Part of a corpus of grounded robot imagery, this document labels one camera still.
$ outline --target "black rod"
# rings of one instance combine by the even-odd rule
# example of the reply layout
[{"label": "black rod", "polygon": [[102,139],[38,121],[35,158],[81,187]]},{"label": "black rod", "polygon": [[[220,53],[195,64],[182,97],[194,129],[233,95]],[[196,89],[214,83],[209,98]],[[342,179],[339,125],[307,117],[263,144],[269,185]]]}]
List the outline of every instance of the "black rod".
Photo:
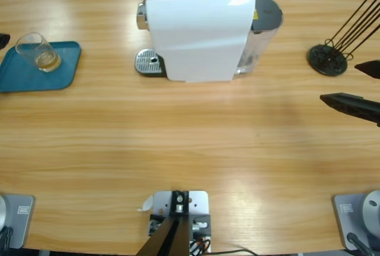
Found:
[{"label": "black rod", "polygon": [[364,38],[362,40],[362,42],[360,42],[348,55],[351,55],[357,48],[359,48],[363,43],[365,43],[365,41],[370,38],[376,31],[378,31],[378,29],[380,29],[380,24],[378,26],[376,26],[376,28],[374,30],[371,31],[371,33],[369,33],[366,38]]},{"label": "black rod", "polygon": [[345,51],[360,35],[362,35],[378,18],[380,17],[380,9],[373,14],[371,18],[372,20],[368,21],[360,30],[358,31],[357,35],[353,37],[350,41],[348,41],[345,45],[342,46],[341,49],[338,49],[338,51],[343,52]]},{"label": "black rod", "polygon": [[342,25],[342,27],[336,32],[336,34],[330,39],[331,41],[338,35],[339,32],[349,23],[349,21],[354,17],[354,15],[362,8],[362,6],[367,2],[368,0],[364,0],[361,5],[357,8],[357,10],[350,16],[350,18]]},{"label": "black rod", "polygon": [[349,39],[351,37],[351,35],[357,30],[357,28],[363,24],[364,21],[366,21],[366,19],[379,7],[380,3],[378,3],[370,12],[369,14],[364,18],[362,19],[362,17],[369,11],[369,9],[373,6],[373,4],[376,2],[377,0],[373,0],[373,2],[370,4],[369,7],[367,7],[367,9],[362,13],[362,15],[355,21],[355,23],[350,27],[350,29],[341,37],[341,39],[339,39],[339,41],[337,42],[336,44],[336,48],[339,48],[347,39]]}]

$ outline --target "black cable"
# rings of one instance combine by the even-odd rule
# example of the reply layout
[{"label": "black cable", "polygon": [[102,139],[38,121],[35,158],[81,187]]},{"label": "black cable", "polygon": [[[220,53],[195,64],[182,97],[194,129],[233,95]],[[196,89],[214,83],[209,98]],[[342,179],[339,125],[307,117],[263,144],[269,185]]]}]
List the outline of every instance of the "black cable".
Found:
[{"label": "black cable", "polygon": [[199,256],[203,255],[222,255],[222,254],[234,254],[234,253],[240,253],[240,252],[247,252],[250,253],[253,256],[259,256],[258,254],[254,253],[253,251],[249,249],[237,249],[237,250],[231,250],[231,251],[220,251],[220,252],[206,252],[204,254],[200,254]]}]

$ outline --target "glass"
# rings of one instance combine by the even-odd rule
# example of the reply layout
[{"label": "glass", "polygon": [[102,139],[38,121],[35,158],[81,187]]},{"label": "glass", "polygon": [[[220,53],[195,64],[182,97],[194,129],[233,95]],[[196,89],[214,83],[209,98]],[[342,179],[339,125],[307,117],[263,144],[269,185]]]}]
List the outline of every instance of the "glass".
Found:
[{"label": "glass", "polygon": [[62,62],[50,43],[37,32],[25,34],[17,41],[15,48],[18,54],[44,72],[56,70]]}]

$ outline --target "gray metal plate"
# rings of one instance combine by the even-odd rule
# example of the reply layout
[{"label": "gray metal plate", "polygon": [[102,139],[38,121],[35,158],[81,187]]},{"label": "gray metal plate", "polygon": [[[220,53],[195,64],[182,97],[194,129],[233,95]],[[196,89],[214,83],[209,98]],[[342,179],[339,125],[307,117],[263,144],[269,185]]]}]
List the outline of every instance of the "gray metal plate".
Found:
[{"label": "gray metal plate", "polygon": [[143,49],[139,51],[135,59],[137,72],[141,74],[159,74],[162,73],[159,57],[154,49]]},{"label": "gray metal plate", "polygon": [[348,250],[357,248],[347,240],[347,234],[353,232],[360,241],[369,246],[367,234],[362,227],[362,199],[365,194],[336,195],[334,197],[335,212],[338,216],[342,243]]},{"label": "gray metal plate", "polygon": [[31,195],[7,194],[4,197],[9,205],[6,225],[13,229],[10,247],[19,249],[26,240],[34,198]]},{"label": "gray metal plate", "polygon": [[[189,191],[189,214],[209,214],[208,194],[205,191]],[[159,191],[153,195],[153,214],[169,216],[172,191]]]}]

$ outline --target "cable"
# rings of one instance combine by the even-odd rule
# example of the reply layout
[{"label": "cable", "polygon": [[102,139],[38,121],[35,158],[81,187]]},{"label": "cable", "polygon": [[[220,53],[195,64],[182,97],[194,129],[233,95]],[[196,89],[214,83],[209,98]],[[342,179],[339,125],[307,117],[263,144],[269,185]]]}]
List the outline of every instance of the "cable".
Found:
[{"label": "cable", "polygon": [[201,239],[201,243],[197,245],[193,250],[190,251],[190,254],[192,256],[199,256],[207,252],[208,247],[210,247],[210,240],[209,239]]},{"label": "cable", "polygon": [[253,256],[259,256],[258,254],[254,253],[253,251],[249,249],[237,249],[237,250],[231,250],[231,251],[220,251],[220,252],[206,252],[204,254],[200,254],[199,256],[204,255],[222,255],[222,254],[234,254],[234,253],[240,253],[240,252],[247,252],[250,253]]}]

